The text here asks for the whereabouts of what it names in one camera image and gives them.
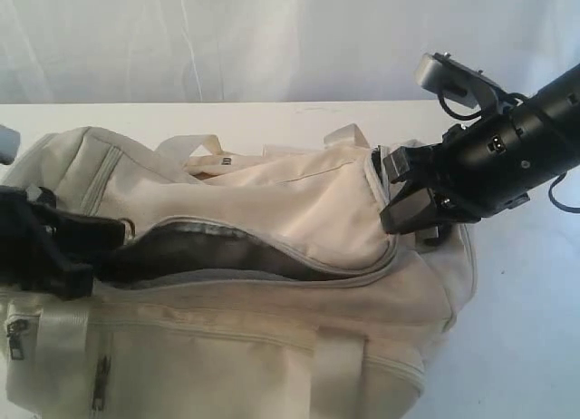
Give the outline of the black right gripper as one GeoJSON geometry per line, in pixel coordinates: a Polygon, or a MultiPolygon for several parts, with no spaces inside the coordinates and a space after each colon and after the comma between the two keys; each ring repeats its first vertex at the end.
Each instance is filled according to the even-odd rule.
{"type": "Polygon", "coordinates": [[[431,182],[438,200],[451,203],[443,207],[429,189],[403,192],[380,214],[386,233],[405,235],[440,223],[477,222],[571,169],[571,118],[503,116],[474,125],[453,141],[401,146],[382,162],[389,183],[431,182]]]}

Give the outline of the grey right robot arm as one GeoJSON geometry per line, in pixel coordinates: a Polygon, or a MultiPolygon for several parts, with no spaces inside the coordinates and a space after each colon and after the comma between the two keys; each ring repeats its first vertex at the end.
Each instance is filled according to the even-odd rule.
{"type": "Polygon", "coordinates": [[[579,69],[535,95],[505,93],[472,74],[480,110],[439,143],[401,146],[382,161],[401,188],[381,213],[390,234],[476,223],[528,201],[530,190],[561,181],[579,164],[579,69]]]}

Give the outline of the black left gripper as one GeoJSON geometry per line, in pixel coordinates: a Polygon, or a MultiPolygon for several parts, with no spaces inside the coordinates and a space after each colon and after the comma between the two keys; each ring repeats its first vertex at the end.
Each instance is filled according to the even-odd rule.
{"type": "MultiPolygon", "coordinates": [[[[125,225],[116,219],[48,208],[44,221],[62,249],[116,249],[125,241],[125,225]]],[[[1,285],[60,298],[89,297],[93,286],[92,266],[57,254],[26,194],[7,186],[1,187],[1,285]]]]}

